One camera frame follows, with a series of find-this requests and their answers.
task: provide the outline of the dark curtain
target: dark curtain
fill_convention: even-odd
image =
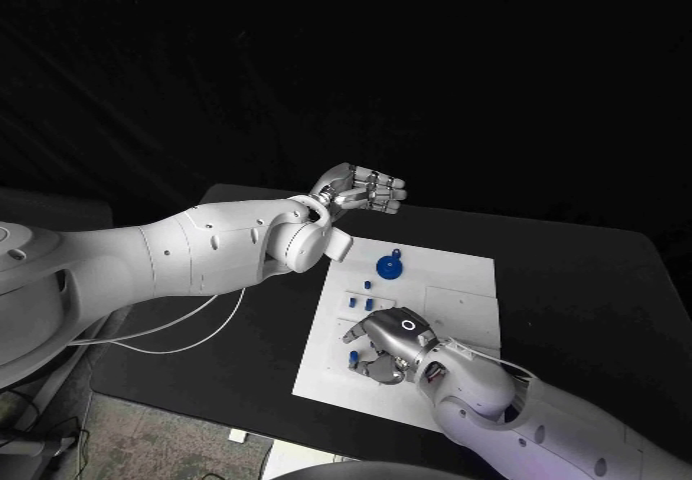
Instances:
[[[126,225],[215,183],[306,191],[348,161],[413,204],[645,233],[692,305],[687,16],[463,8],[316,27],[5,5],[0,185],[103,199]]]

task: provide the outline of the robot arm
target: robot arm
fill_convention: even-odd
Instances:
[[[342,261],[352,238],[335,218],[374,209],[381,198],[404,199],[401,187],[401,180],[342,164],[309,196],[199,205],[145,226],[65,233],[0,222],[0,388],[119,308],[228,293],[305,272],[323,254]]]
[[[346,332],[345,343],[364,335],[378,359],[359,361],[352,352],[349,368],[383,384],[416,383],[446,436],[505,477],[692,478],[692,467],[605,410],[531,374],[528,380],[511,375],[455,339],[439,339],[410,309],[374,312]]]

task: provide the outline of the black table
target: black table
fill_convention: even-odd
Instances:
[[[293,194],[217,185],[204,203]],[[354,211],[338,225],[355,236],[494,258],[504,358],[692,461],[692,323],[642,234],[408,205],[396,216]],[[305,274],[251,287],[233,322],[199,348],[145,355],[112,346],[94,390],[345,456],[486,474],[479,457],[439,433],[292,395],[328,268],[323,258]],[[194,343],[237,299],[225,295],[130,343],[153,350]],[[202,302],[137,305],[122,333],[162,325]]]

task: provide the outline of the robotic hand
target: robotic hand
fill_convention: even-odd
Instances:
[[[349,369],[385,385],[413,381],[453,442],[514,480],[687,479],[692,467],[606,411],[517,365],[455,339],[439,339],[408,308],[374,312],[346,332],[378,354]],[[507,363],[530,379],[502,368]]]
[[[397,213],[403,187],[344,163],[310,195],[199,205],[150,225],[68,233],[0,222],[0,388],[119,308],[233,292],[323,254],[341,262],[354,239],[334,221],[354,208]]]

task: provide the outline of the white cable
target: white cable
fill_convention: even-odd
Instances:
[[[212,302],[214,299],[218,297],[215,295],[207,303],[204,303],[188,315],[182,316],[178,320],[173,320],[171,323],[166,325],[162,325],[161,327],[153,328],[152,330],[146,330],[145,332],[140,333],[133,333],[132,335],[126,335],[123,337],[116,337],[116,338],[91,338],[91,339],[84,339],[84,340],[75,340],[74,342],[70,343],[70,346],[80,346],[80,345],[99,345],[101,343],[113,343],[113,342],[120,342],[122,340],[130,340],[132,338],[142,337],[143,335],[149,335],[150,333],[159,332],[165,328],[172,327],[176,323],[182,322],[188,318],[191,318]]]
[[[124,343],[120,343],[120,342],[113,342],[114,345],[120,345],[122,347],[126,347],[129,348],[130,350],[135,350],[136,352],[142,352],[142,353],[149,353],[152,355],[168,355],[169,353],[178,353],[178,352],[185,352],[185,350],[189,350],[191,348],[195,348],[198,345],[202,345],[220,332],[221,330],[224,329],[224,327],[227,326],[228,322],[231,321],[231,319],[234,318],[234,315],[235,315],[235,312],[238,310],[238,307],[241,306],[241,301],[243,301],[243,296],[246,295],[246,289],[243,289],[241,291],[241,297],[238,298],[238,303],[235,304],[235,308],[234,308],[234,311],[231,313],[231,316],[227,318],[227,321],[224,322],[224,325],[217,329],[217,331],[207,337],[204,338],[198,343],[194,343],[192,345],[189,345],[188,347],[184,347],[184,348],[179,348],[176,350],[169,350],[166,352],[155,352],[155,351],[150,351],[150,350],[142,350],[140,348],[137,347],[133,347],[130,345],[126,345]]]
[[[504,363],[505,365],[509,365],[511,367],[517,368],[517,369],[521,370],[524,373],[527,373],[527,375],[528,375],[531,378],[538,379],[538,376],[534,375],[534,373],[531,373],[530,370],[527,370],[524,367],[521,367],[519,365],[517,365],[517,363],[508,362],[507,360],[502,360],[502,358],[495,358],[492,355],[488,355],[486,353],[479,352],[479,351],[475,350],[469,345],[465,345],[456,338],[452,338],[452,337],[450,337],[450,341],[455,343],[455,345],[456,345],[458,347],[462,347],[465,350],[469,350],[472,353],[475,353],[475,354],[479,355],[481,357],[488,358],[488,359],[492,360],[494,362]]]
[[[80,428],[80,438],[77,439],[77,477],[75,480],[83,480],[83,435],[87,428],[87,417],[90,416],[91,401],[94,400],[94,391],[90,393],[90,401],[87,403],[87,411],[84,412],[83,427]]]

